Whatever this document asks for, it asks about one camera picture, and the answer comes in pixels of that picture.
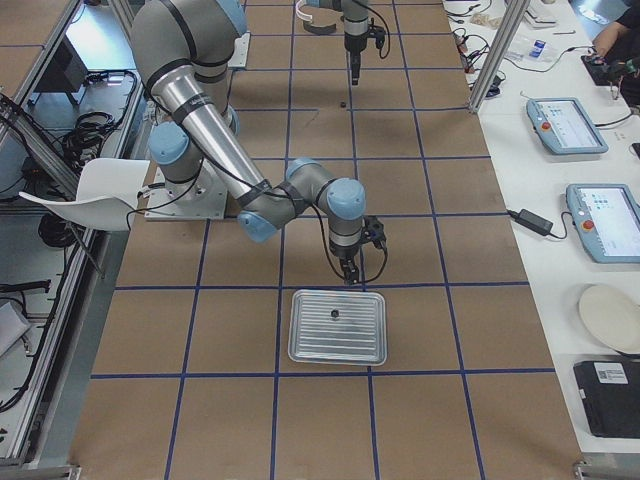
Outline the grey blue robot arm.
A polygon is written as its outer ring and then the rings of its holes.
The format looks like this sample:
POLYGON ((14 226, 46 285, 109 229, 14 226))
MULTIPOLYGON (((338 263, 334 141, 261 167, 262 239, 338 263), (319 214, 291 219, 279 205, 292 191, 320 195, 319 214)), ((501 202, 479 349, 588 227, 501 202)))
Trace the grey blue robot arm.
POLYGON ((329 225, 325 251, 339 259, 344 283, 355 284, 355 257, 367 240, 363 185, 301 158, 273 187, 231 130, 226 71, 246 30, 236 1, 149 1, 134 18, 131 48, 151 97, 213 164, 240 205, 237 220, 247 235, 265 241, 307 208, 318 208, 329 225))
MULTIPOLYGON (((311 1, 311 6, 342 14, 344 47, 349 60, 349 78, 353 86, 359 84, 361 56, 375 26, 369 20, 366 1, 311 1)), ((309 179, 306 203, 315 212, 327 216, 329 232, 324 233, 323 248, 327 256, 337 258, 334 273, 347 285, 360 282, 356 256, 361 246, 370 240, 366 232, 366 192, 356 179, 338 178, 317 162, 302 165, 296 171, 309 179)))

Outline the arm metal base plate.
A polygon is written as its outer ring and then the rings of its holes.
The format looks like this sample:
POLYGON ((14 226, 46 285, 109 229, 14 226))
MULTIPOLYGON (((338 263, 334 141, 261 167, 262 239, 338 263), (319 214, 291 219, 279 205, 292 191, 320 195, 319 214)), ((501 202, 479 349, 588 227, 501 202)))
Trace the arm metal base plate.
POLYGON ((144 216, 149 221, 222 220, 228 191, 213 166, 205 160, 198 179, 184 184, 167 181, 157 167, 154 181, 164 183, 150 192, 144 216))
POLYGON ((251 33, 247 31, 234 42, 234 53, 231 56, 228 66, 234 70, 245 69, 248 62, 251 33))

